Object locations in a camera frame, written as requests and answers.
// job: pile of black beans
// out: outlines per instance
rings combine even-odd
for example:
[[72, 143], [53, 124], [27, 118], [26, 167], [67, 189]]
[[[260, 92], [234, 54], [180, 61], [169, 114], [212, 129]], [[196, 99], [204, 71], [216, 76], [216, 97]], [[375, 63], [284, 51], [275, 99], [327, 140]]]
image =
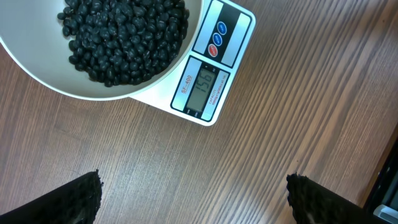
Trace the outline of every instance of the pile of black beans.
[[183, 0], [65, 0], [58, 14], [69, 62], [106, 87], [139, 85], [163, 72], [187, 36]]

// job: brown tabletop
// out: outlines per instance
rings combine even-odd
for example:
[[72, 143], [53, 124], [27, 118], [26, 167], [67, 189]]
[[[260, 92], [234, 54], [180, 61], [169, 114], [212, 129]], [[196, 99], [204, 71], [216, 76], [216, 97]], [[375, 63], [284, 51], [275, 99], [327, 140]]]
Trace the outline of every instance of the brown tabletop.
[[0, 213], [95, 169], [97, 223], [294, 223], [294, 172], [363, 205], [398, 123], [398, 1], [235, 2], [257, 27], [210, 128], [63, 96], [1, 47]]

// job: white bowl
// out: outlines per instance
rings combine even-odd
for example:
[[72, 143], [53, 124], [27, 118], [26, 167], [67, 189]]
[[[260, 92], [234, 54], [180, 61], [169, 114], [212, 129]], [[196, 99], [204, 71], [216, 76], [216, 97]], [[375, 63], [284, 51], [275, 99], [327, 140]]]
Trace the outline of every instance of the white bowl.
[[190, 11], [187, 38], [178, 57], [164, 72], [138, 86], [119, 85], [106, 88], [89, 80], [69, 63], [71, 37], [62, 35], [57, 14], [67, 6], [64, 0], [0, 1], [0, 42], [8, 54], [41, 84], [68, 96], [84, 100], [117, 100], [140, 93], [170, 74], [188, 54], [199, 31], [203, 0], [185, 0]]

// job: digital scale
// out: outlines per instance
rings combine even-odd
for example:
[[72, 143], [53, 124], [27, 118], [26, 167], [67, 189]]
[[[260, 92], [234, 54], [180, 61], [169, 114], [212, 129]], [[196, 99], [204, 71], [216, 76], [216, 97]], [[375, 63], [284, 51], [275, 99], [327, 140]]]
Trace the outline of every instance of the digital scale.
[[228, 0], [205, 0], [195, 43], [164, 80], [132, 98], [195, 123], [216, 123], [256, 26]]

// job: blue button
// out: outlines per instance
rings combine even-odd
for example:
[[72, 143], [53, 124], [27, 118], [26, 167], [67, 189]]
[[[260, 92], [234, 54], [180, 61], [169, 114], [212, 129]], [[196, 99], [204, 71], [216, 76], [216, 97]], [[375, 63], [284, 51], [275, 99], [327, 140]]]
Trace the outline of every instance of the blue button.
[[224, 22], [218, 22], [217, 23], [217, 30], [221, 35], [226, 34], [226, 25]]
[[213, 34], [213, 42], [216, 46], [221, 46], [221, 44], [223, 44], [223, 38], [221, 37], [221, 35], [215, 33]]

